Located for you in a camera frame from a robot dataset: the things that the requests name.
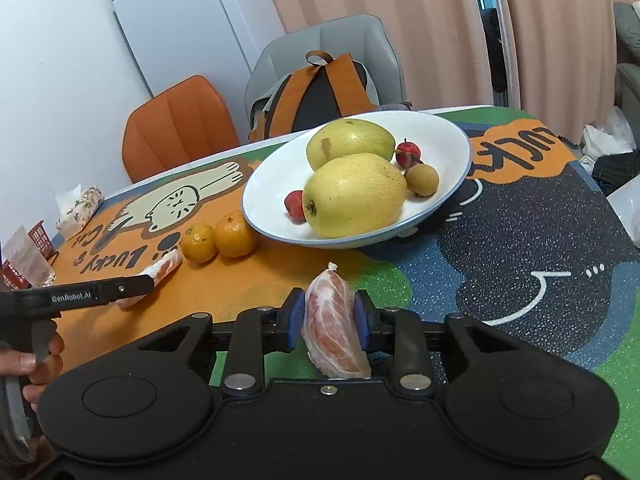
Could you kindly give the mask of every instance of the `orange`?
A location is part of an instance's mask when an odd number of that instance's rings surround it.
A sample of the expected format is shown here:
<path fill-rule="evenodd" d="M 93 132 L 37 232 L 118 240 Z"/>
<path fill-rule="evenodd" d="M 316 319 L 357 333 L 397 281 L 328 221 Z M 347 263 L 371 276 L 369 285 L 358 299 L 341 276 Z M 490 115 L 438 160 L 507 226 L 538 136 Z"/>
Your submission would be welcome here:
<path fill-rule="evenodd" d="M 215 240 L 220 254 L 239 258 L 252 253 L 260 239 L 257 232 L 242 216 L 242 211 L 224 215 L 214 229 Z"/>
<path fill-rule="evenodd" d="M 197 223 L 189 227 L 180 239 L 182 254 L 190 262 L 204 264 L 218 254 L 213 227 Z"/>

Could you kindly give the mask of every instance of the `blue gripper pad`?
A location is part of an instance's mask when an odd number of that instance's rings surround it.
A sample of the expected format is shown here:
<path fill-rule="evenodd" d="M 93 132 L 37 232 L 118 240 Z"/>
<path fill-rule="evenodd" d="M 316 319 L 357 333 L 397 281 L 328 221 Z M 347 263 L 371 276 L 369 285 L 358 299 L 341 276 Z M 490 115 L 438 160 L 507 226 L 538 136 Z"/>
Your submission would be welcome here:
<path fill-rule="evenodd" d="M 362 299 L 357 292 L 353 303 L 353 315 L 356 320 L 360 348 L 366 350 L 369 347 L 369 323 L 367 322 L 367 313 L 364 311 Z"/>
<path fill-rule="evenodd" d="M 302 322 L 305 320 L 305 293 L 301 291 L 296 298 L 289 313 L 289 325 L 287 326 L 287 346 L 291 352 L 298 344 L 300 339 L 300 331 L 302 330 Z"/>

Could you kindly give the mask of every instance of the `printed tablecloth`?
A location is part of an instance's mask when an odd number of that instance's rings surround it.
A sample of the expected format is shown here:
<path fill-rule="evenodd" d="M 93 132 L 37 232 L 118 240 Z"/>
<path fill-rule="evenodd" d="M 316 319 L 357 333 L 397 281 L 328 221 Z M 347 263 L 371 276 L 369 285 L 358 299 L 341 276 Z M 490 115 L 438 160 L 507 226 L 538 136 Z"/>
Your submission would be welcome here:
<path fill-rule="evenodd" d="M 184 262 L 132 312 L 64 313 L 66 367 L 192 312 L 225 321 L 250 307 L 279 306 L 332 261 L 378 307 L 408 308 L 433 321 L 462 311 L 594 370 L 621 405 L 605 459 L 640 478 L 639 251 L 593 180 L 539 121 L 494 107 L 443 116 L 469 135 L 473 163 L 417 233 L 343 251 L 263 238 L 247 258 L 219 256 L 202 267 Z M 140 272 L 175 247 L 190 224 L 215 224 L 239 209 L 244 183 L 279 146 L 222 154 L 108 199 L 80 235 L 59 247 L 56 282 Z M 267 369 L 270 376 L 315 373 L 304 352 L 268 356 Z"/>

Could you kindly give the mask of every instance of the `red basket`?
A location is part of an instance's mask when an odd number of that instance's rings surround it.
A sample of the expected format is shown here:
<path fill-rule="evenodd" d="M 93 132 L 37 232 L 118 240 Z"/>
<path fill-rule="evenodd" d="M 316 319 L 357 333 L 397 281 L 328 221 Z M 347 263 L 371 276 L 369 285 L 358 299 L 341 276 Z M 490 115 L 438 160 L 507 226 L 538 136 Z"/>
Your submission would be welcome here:
<path fill-rule="evenodd" d="M 5 284 L 5 286 L 7 286 L 8 288 L 12 288 L 13 290 L 17 290 L 18 287 L 16 287 L 10 280 L 8 277 L 6 277 L 4 275 L 4 272 L 2 274 L 2 282 Z"/>
<path fill-rule="evenodd" d="M 31 283 L 12 267 L 9 260 L 2 264 L 2 274 L 4 274 L 4 282 L 11 288 L 29 288 L 31 286 Z"/>
<path fill-rule="evenodd" d="M 53 246 L 51 245 L 49 236 L 47 236 L 47 233 L 44 231 L 44 227 L 42 227 L 42 222 L 44 222 L 44 220 L 40 220 L 40 222 L 38 222 L 36 226 L 29 231 L 29 238 L 31 238 L 33 243 L 36 244 L 36 247 L 39 248 L 42 256 L 48 260 L 53 254 Z"/>

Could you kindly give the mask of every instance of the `human hand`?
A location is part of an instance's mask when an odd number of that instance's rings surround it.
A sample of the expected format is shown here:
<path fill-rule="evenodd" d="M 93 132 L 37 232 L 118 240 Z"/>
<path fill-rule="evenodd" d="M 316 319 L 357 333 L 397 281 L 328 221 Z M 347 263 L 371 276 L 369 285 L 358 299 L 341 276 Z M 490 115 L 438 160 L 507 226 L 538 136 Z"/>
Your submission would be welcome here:
<path fill-rule="evenodd" d="M 50 355 L 39 365 L 36 356 L 9 349 L 0 349 L 0 375 L 28 376 L 31 384 L 22 389 L 24 398 L 31 403 L 34 412 L 38 410 L 38 402 L 44 387 L 55 379 L 62 371 L 62 357 L 65 343 L 57 332 L 49 341 Z"/>

